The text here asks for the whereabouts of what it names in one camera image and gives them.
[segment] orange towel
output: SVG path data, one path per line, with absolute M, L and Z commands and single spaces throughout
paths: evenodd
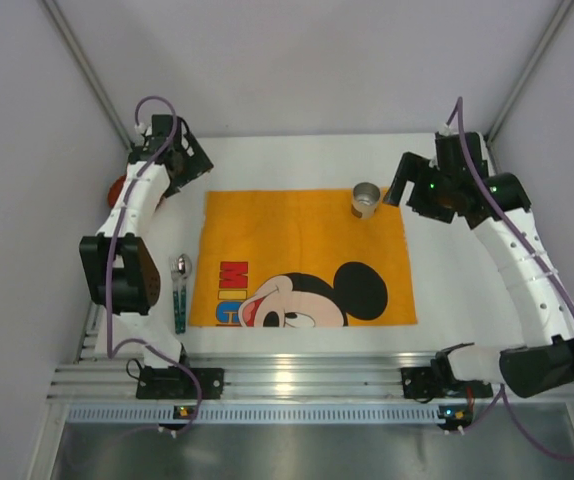
M 350 190 L 210 192 L 190 323 L 416 323 L 400 211 L 351 213 Z

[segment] red letter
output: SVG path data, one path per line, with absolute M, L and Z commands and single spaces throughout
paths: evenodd
M 219 288 L 247 288 L 247 262 L 220 262 Z

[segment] metal floor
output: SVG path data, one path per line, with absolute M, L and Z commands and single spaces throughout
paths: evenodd
M 550 448 L 574 452 L 564 405 L 517 409 Z M 574 479 L 574 464 L 535 452 L 502 407 L 464 437 L 433 426 L 199 425 L 177 440 L 120 438 L 133 428 L 69 424 L 52 480 Z

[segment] silver can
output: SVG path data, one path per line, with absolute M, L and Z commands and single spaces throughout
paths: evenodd
M 361 182 L 352 190 L 351 213 L 367 219 L 376 211 L 380 201 L 380 188 L 373 183 Z

